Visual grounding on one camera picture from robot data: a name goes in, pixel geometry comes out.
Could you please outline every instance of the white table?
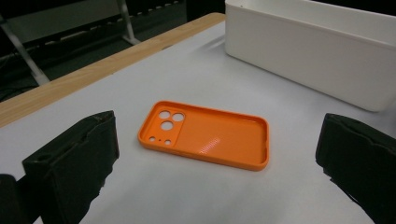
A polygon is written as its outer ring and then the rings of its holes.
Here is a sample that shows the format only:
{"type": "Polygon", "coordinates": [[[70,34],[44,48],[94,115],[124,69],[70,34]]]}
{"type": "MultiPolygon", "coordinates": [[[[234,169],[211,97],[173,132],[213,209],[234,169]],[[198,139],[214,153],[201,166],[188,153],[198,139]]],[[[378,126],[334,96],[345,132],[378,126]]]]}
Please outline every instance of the white table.
{"type": "Polygon", "coordinates": [[[396,105],[367,112],[241,62],[225,54],[224,34],[223,22],[1,128],[0,173],[21,178],[24,158],[114,110],[120,158],[81,223],[373,223],[323,174],[315,151],[326,113],[395,137],[396,105]],[[251,172],[142,148],[137,132],[161,100],[267,119],[269,164],[251,172]]]}

